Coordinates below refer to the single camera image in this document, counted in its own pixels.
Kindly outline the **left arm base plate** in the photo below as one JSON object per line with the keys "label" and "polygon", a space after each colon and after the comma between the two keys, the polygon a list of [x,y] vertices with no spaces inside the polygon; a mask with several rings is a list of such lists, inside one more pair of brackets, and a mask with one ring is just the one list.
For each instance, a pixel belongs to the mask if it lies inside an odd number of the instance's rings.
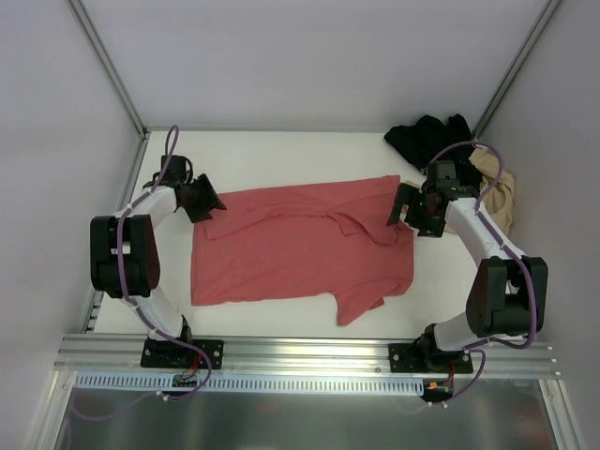
{"label": "left arm base plate", "polygon": [[[213,370],[220,370],[224,355],[223,340],[219,339],[194,339],[193,345],[204,351],[199,368],[207,369],[207,360],[211,362]],[[184,348],[165,340],[147,338],[143,345],[140,366],[142,368],[181,368],[192,366],[198,356],[196,351]]]}

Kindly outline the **aluminium front rail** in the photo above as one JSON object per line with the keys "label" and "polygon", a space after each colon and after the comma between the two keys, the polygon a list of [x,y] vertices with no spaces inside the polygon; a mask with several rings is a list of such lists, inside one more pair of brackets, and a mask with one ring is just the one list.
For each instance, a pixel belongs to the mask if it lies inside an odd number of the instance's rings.
{"label": "aluminium front rail", "polygon": [[[387,339],[223,337],[225,373],[384,376],[394,357]],[[69,334],[63,337],[55,370],[139,370],[144,335]],[[485,348],[483,376],[491,379],[560,379],[558,355],[548,343],[526,350]]]}

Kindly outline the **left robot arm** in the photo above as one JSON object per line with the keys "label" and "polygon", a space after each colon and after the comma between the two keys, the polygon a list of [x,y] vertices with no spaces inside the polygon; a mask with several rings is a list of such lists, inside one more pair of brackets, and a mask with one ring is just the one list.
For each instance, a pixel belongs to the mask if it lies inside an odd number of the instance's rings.
{"label": "left robot arm", "polygon": [[95,290],[123,301],[147,330],[144,368],[221,369],[223,342],[195,339],[184,315],[160,288],[155,230],[182,209],[191,223],[212,218],[226,206],[206,174],[193,176],[187,157],[161,158],[161,171],[144,185],[140,199],[90,223],[90,278]]}

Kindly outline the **right aluminium frame post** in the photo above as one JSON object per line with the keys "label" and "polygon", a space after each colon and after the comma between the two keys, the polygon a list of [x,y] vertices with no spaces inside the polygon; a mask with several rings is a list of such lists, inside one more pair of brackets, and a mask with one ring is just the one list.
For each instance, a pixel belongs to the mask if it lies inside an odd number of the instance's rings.
{"label": "right aluminium frame post", "polygon": [[563,6],[563,3],[563,0],[547,0],[543,5],[526,37],[521,42],[517,53],[503,74],[499,85],[487,103],[481,117],[478,119],[472,131],[472,136],[474,138],[480,138],[490,125],[493,117],[506,100],[511,88],[518,79],[518,76],[526,67],[533,51],[550,27],[560,8]]}

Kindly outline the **black t shirt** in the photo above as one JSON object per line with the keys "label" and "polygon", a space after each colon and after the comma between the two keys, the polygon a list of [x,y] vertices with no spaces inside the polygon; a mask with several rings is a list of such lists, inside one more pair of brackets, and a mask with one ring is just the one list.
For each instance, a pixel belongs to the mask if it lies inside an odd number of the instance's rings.
{"label": "black t shirt", "polygon": [[[392,127],[383,139],[407,162],[423,172],[429,162],[444,148],[461,142],[469,142],[472,133],[465,118],[460,114],[450,116],[445,122],[424,115],[412,126]],[[462,186],[479,189],[481,173],[470,162],[472,145],[462,145],[444,153],[440,160],[455,163],[456,175]]]}

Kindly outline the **aluminium frame post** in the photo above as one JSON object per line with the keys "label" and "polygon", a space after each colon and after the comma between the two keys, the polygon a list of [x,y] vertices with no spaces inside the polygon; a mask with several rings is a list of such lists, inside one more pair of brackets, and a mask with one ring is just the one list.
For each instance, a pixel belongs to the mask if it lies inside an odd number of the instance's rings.
{"label": "aluminium frame post", "polygon": [[521,42],[517,53],[503,74],[499,85],[487,103],[481,117],[478,119],[472,131],[472,136],[474,138],[480,138],[490,125],[493,117],[506,100],[511,88],[518,79],[518,76],[526,67],[533,51],[550,27],[560,8],[563,6],[563,3],[563,0],[547,0],[543,5],[526,37]]}
{"label": "aluminium frame post", "polygon": [[94,24],[94,21],[82,0],[67,0],[67,6],[74,16],[75,21],[80,26],[82,33],[90,45],[92,53],[96,57],[103,73],[116,94],[128,121],[133,126],[138,137],[144,139],[147,134],[147,127],[134,105],[134,102],[120,77],[117,67],[110,56],[103,39]]}

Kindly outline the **left aluminium frame post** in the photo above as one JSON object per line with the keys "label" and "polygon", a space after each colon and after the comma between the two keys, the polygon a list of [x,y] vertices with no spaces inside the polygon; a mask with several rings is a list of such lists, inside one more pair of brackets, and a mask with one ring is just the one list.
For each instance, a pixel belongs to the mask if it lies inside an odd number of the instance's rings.
{"label": "left aluminium frame post", "polygon": [[92,53],[96,57],[103,73],[116,94],[128,121],[133,126],[138,137],[144,139],[147,134],[147,127],[134,105],[134,102],[120,77],[117,67],[110,56],[103,39],[94,24],[94,21],[82,0],[67,0],[67,6],[74,16],[75,21],[80,26],[82,33],[90,45]]}

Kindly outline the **beige t shirt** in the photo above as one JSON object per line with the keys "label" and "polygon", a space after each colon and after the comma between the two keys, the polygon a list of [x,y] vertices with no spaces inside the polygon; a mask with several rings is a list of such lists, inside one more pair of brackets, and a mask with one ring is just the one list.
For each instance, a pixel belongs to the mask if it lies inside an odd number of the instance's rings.
{"label": "beige t shirt", "polygon": [[482,143],[452,144],[428,162],[452,162],[457,183],[481,197],[493,222],[505,234],[513,225],[516,196],[514,176],[504,168],[500,154]]}

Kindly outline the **pink t shirt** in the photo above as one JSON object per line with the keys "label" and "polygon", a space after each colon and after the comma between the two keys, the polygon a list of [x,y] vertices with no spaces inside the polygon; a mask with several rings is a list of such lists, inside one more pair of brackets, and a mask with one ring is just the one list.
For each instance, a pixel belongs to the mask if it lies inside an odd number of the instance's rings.
{"label": "pink t shirt", "polygon": [[222,194],[224,209],[194,226],[192,306],[330,294],[347,326],[406,293],[413,230],[388,222],[399,185],[385,175]]}

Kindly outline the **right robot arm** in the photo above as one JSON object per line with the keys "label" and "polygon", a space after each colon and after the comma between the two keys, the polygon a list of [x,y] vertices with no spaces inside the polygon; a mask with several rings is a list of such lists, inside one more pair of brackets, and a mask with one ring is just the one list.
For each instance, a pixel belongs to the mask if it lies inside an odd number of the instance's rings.
{"label": "right robot arm", "polygon": [[453,229],[477,267],[464,312],[428,325],[410,344],[389,345],[392,372],[470,374],[473,350],[533,343],[544,322],[548,265],[511,243],[477,191],[459,183],[453,162],[430,163],[421,187],[400,184],[388,222],[404,222],[421,237]]}

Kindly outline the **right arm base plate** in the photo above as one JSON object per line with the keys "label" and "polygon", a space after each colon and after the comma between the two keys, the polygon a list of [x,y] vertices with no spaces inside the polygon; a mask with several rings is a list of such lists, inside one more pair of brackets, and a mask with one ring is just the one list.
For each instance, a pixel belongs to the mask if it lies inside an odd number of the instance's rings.
{"label": "right arm base plate", "polygon": [[388,345],[392,373],[472,374],[473,362],[464,352],[441,352],[435,347],[426,350],[417,343],[396,342]]}

